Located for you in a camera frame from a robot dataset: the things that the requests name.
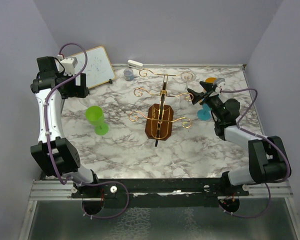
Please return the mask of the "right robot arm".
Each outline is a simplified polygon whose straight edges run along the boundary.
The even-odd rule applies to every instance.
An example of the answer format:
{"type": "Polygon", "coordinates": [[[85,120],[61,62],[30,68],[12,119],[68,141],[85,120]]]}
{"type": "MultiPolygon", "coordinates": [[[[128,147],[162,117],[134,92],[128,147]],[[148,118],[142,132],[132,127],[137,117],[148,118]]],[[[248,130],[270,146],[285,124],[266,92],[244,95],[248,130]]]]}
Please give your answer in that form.
{"type": "Polygon", "coordinates": [[[292,170],[282,139],[253,133],[240,126],[244,117],[240,114],[241,104],[234,98],[221,98],[221,94],[229,93],[222,84],[223,79],[219,78],[216,83],[200,81],[204,89],[202,92],[187,89],[192,104],[209,107],[216,136],[248,153],[247,166],[222,173],[220,191],[230,196],[238,186],[284,182],[291,176],[292,170]]]}

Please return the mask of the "clear wine glass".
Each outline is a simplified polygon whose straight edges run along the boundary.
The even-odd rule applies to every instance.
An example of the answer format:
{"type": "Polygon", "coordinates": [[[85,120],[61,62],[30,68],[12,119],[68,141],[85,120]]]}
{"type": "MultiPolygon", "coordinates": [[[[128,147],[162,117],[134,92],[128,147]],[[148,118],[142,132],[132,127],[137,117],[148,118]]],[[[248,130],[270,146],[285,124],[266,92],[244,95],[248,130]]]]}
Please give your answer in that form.
{"type": "Polygon", "coordinates": [[[196,79],[196,77],[197,75],[192,71],[184,71],[180,74],[181,80],[185,83],[186,90],[181,96],[183,96],[187,102],[191,102],[193,99],[193,95],[188,93],[188,86],[190,82],[193,82],[196,79]]]}

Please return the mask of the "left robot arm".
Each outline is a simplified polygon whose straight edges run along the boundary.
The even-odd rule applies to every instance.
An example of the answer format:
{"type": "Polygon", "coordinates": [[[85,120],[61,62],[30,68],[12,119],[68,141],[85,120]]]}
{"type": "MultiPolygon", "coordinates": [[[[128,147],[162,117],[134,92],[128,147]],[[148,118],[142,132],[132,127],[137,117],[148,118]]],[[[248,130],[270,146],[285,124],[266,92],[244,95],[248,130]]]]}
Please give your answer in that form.
{"type": "Polygon", "coordinates": [[[81,165],[77,149],[65,137],[61,119],[66,99],[88,96],[86,74],[79,75],[77,85],[74,76],[58,70],[55,57],[39,57],[36,61],[39,72],[30,88],[38,103],[40,129],[38,143],[31,146],[30,153],[47,177],[61,178],[63,183],[73,181],[83,186],[87,196],[96,197],[101,190],[98,177],[81,165]]]}

